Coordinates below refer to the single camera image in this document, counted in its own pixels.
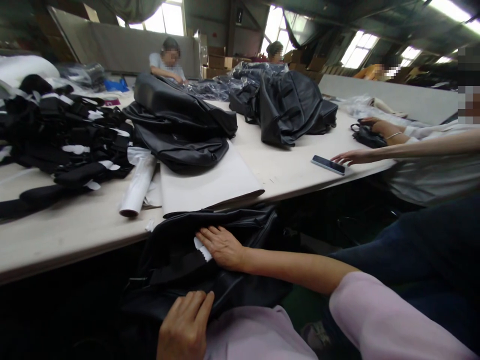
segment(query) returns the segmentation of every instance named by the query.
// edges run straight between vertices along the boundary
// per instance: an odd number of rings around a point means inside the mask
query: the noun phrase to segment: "dark blue clothing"
[[[387,286],[480,355],[480,195],[403,215],[368,244],[330,257]],[[323,325],[334,343],[347,338],[329,311]]]

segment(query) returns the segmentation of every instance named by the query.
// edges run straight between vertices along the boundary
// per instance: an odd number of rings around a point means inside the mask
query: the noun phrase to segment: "paper roll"
[[[152,154],[148,154],[139,160],[130,185],[123,195],[120,215],[127,218],[138,216],[144,203],[145,194],[149,190],[156,166],[157,159]]]

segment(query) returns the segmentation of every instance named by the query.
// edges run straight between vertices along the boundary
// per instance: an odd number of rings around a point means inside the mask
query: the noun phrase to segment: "green curtain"
[[[158,10],[164,0],[101,0],[127,24],[144,22]]]

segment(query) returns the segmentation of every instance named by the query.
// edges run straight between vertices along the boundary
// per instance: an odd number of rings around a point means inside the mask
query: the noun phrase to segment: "black bag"
[[[137,136],[174,171],[215,166],[237,131],[237,115],[183,92],[171,81],[142,73],[135,102],[123,113]]]
[[[354,123],[350,126],[350,129],[353,130],[353,138],[360,144],[368,146],[372,149],[384,148],[387,146],[387,142],[385,141],[384,137],[376,132],[373,132],[372,127],[369,125]]]
[[[223,213],[187,212],[159,224],[146,241],[138,272],[130,279],[120,304],[121,310],[130,315],[129,344],[143,353],[149,349],[152,359],[158,329],[177,297],[189,291],[213,291],[210,318],[216,318],[235,307],[275,306],[292,289],[281,280],[231,272],[221,269],[214,260],[206,262],[194,246],[194,236],[201,227],[210,225],[224,226],[251,248],[299,250],[299,237],[283,228],[273,206]]]
[[[295,146],[304,134],[325,134],[336,126],[338,106],[325,104],[320,89],[297,72],[271,76],[262,72],[260,87],[230,94],[230,109],[243,114],[249,124],[261,127],[261,140],[275,146]]]

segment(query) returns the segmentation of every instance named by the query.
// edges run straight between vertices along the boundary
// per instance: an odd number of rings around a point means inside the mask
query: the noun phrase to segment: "white shirt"
[[[151,53],[148,59],[150,60],[151,67],[154,66],[162,70],[167,70],[171,73],[177,74],[179,77],[185,80],[184,70],[178,63],[176,63],[175,66],[171,66],[171,67],[165,65],[164,62],[162,61],[162,57],[157,52]]]
[[[438,126],[412,122],[404,131],[414,143],[480,129],[480,124],[457,121]],[[432,206],[480,190],[480,154],[419,157],[397,160],[383,178],[398,198]]]

